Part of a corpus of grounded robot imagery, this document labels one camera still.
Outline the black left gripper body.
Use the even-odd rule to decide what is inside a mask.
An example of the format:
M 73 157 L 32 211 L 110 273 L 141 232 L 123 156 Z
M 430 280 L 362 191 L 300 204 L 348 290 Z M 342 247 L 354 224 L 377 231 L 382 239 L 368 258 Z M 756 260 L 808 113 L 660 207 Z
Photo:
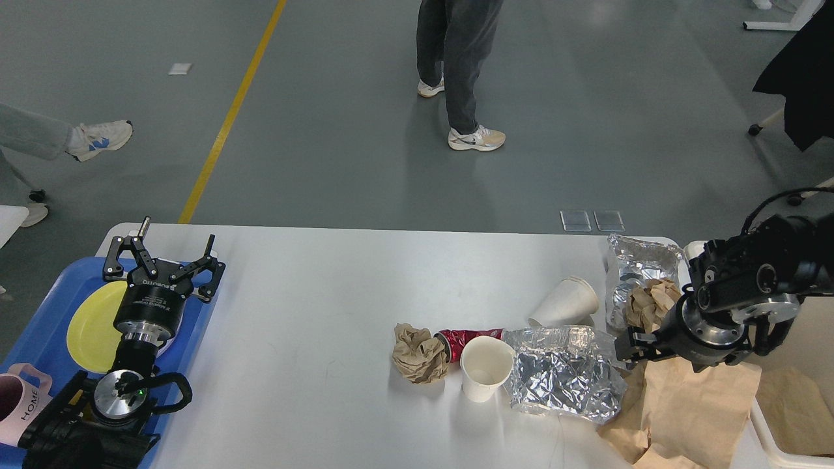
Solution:
M 165 284 L 149 279 L 128 279 L 113 321 L 114 328 L 123 335 L 143 333 L 153 339 L 175 338 L 184 314 L 185 302 L 194 284 L 182 279 Z

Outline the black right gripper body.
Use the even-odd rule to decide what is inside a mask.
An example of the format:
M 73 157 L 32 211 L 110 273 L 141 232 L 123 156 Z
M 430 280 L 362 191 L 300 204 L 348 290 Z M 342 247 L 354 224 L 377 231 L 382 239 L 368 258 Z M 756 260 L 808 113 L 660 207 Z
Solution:
M 677 301 L 658 329 L 658 360 L 684 358 L 691 362 L 694 372 L 719 364 L 737 365 L 752 353 L 747 326 L 710 323 L 701 315 L 691 293 Z

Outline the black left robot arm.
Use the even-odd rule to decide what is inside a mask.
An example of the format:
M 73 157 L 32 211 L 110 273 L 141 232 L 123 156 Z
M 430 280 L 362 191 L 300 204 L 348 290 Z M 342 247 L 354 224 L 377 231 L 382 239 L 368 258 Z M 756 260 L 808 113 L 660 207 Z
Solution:
M 213 234 L 190 263 L 150 255 L 149 225 L 114 236 L 102 263 L 105 285 L 125 285 L 108 315 L 119 338 L 106 370 L 44 366 L 65 384 L 19 439 L 24 468 L 138 468 L 161 439 L 163 417 L 191 403 L 185 371 L 226 264 L 212 252 Z

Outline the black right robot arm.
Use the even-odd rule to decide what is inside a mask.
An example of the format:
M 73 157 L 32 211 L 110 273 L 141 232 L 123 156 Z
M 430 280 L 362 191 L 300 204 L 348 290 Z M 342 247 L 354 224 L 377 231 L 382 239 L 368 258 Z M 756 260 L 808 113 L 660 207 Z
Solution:
M 832 215 L 771 216 L 753 226 L 757 214 L 738 236 L 706 241 L 692 257 L 674 244 L 609 238 L 626 245 L 628 266 L 667 257 L 666 271 L 677 274 L 685 262 L 690 276 L 658 328 L 620 328 L 614 341 L 620 362 L 632 367 L 679 356 L 700 372 L 766 356 L 783 344 L 805 297 L 832 295 Z

